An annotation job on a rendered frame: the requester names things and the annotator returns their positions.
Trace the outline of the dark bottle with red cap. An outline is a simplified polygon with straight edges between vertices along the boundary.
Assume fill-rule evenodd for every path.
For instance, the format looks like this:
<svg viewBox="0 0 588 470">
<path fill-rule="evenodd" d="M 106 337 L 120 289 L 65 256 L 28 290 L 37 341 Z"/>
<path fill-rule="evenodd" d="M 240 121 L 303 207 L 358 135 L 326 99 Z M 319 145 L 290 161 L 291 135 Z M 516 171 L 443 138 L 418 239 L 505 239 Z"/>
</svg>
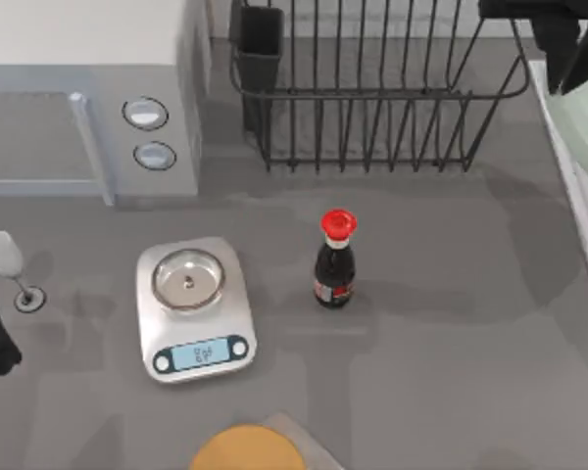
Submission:
<svg viewBox="0 0 588 470">
<path fill-rule="evenodd" d="M 356 263 L 350 237 L 357 219 L 350 211 L 332 209 L 322 216 L 320 228 L 324 240 L 315 264 L 314 294 L 320 305 L 338 309 L 353 296 Z"/>
</svg>

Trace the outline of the silver kitchen scale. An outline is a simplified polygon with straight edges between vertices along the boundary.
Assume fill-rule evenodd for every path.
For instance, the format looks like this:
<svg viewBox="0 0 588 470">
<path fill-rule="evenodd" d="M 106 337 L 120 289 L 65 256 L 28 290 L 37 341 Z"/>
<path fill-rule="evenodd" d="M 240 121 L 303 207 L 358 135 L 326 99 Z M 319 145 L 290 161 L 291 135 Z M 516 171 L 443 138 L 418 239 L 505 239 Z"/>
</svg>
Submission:
<svg viewBox="0 0 588 470">
<path fill-rule="evenodd" d="M 237 371 L 258 341 L 237 253 L 222 237 L 146 249 L 135 272 L 141 357 L 155 381 L 175 384 Z"/>
</svg>

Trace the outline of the small microwave knob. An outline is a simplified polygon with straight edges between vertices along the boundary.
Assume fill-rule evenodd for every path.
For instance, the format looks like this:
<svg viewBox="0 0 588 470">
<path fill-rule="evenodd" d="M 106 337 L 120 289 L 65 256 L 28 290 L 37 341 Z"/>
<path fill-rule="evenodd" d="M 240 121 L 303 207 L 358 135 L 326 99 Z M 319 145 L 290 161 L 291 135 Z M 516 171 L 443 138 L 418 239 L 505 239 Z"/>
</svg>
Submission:
<svg viewBox="0 0 588 470">
<path fill-rule="evenodd" d="M 176 163 L 176 153 L 167 144 L 152 141 L 136 146 L 133 159 L 143 168 L 151 171 L 166 171 Z"/>
</svg>

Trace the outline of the black cutlery holder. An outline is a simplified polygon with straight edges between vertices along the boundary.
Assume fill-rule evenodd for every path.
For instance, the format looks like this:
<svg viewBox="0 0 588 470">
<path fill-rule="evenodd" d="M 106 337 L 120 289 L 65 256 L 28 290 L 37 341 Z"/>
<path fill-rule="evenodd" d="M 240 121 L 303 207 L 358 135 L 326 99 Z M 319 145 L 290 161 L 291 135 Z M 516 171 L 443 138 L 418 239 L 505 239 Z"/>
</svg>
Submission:
<svg viewBox="0 0 588 470">
<path fill-rule="evenodd" d="M 250 6 L 246 0 L 232 0 L 229 39 L 239 74 L 243 125 L 259 135 L 262 114 L 270 111 L 268 98 L 275 88 L 282 57 L 284 12 L 270 6 Z"/>
</svg>

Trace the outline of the large microwave knob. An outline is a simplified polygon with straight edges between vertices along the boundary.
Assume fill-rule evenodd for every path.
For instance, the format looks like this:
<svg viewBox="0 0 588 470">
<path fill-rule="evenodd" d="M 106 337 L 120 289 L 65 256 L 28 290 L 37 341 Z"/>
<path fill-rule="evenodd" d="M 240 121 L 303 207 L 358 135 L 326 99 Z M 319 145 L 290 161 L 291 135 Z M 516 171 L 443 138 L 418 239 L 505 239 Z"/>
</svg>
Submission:
<svg viewBox="0 0 588 470">
<path fill-rule="evenodd" d="M 168 122 L 169 111 L 155 98 L 139 97 L 123 103 L 122 116 L 134 128 L 154 131 Z"/>
</svg>

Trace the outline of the pale microwave oven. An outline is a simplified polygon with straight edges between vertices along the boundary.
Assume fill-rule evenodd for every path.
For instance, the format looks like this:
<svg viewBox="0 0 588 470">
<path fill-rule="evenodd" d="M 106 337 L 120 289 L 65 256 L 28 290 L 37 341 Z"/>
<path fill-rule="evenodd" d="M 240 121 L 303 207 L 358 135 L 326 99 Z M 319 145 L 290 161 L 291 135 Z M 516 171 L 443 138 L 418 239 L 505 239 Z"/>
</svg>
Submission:
<svg viewBox="0 0 588 470">
<path fill-rule="evenodd" d="M 0 92 L 81 92 L 92 100 L 116 202 L 185 200 L 199 187 L 201 115 L 211 51 L 205 0 L 0 0 Z M 154 131 L 128 124 L 123 103 L 160 101 Z M 175 165 L 151 171 L 133 149 L 159 141 Z"/>
</svg>

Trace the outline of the orange round disc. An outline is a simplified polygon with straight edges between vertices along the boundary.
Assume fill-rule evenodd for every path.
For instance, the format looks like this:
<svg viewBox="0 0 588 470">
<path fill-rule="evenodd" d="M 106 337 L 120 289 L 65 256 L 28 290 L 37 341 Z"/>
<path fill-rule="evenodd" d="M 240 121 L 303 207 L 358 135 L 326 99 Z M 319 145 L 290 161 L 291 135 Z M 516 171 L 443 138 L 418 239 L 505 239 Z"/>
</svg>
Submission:
<svg viewBox="0 0 588 470">
<path fill-rule="evenodd" d="M 307 470 L 307 464 L 283 434 L 264 425 L 242 424 L 209 438 L 188 470 Z"/>
</svg>

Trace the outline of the pale microwave door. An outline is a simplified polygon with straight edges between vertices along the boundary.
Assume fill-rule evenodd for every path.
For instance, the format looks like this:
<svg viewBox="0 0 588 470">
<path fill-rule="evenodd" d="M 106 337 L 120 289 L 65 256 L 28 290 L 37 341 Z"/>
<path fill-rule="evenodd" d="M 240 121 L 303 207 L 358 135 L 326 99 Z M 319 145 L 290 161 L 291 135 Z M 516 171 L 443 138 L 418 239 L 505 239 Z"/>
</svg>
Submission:
<svg viewBox="0 0 588 470">
<path fill-rule="evenodd" d="M 70 94 L 0 92 L 0 197 L 102 198 Z"/>
</svg>

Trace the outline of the clear wine glass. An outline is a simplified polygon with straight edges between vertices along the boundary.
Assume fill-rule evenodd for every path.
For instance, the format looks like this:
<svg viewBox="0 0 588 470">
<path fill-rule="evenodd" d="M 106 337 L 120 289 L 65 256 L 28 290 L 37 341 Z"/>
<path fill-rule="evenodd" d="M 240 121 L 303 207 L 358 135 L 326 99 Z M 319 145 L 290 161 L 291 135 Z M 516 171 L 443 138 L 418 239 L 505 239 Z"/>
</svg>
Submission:
<svg viewBox="0 0 588 470">
<path fill-rule="evenodd" d="M 0 230 L 0 276 L 13 281 L 19 288 L 14 306 L 21 313 L 34 313 L 44 307 L 45 292 L 24 280 L 25 261 L 23 253 L 12 235 Z"/>
</svg>

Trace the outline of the black tap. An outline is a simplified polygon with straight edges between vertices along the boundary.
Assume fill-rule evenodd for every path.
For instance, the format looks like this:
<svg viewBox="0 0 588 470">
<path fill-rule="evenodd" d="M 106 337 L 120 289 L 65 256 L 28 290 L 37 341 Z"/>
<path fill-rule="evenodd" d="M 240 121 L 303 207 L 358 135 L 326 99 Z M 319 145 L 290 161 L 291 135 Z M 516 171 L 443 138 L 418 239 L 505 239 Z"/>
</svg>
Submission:
<svg viewBox="0 0 588 470">
<path fill-rule="evenodd" d="M 488 20 L 528 20 L 545 55 L 550 94 L 588 82 L 588 0 L 478 0 Z"/>
</svg>

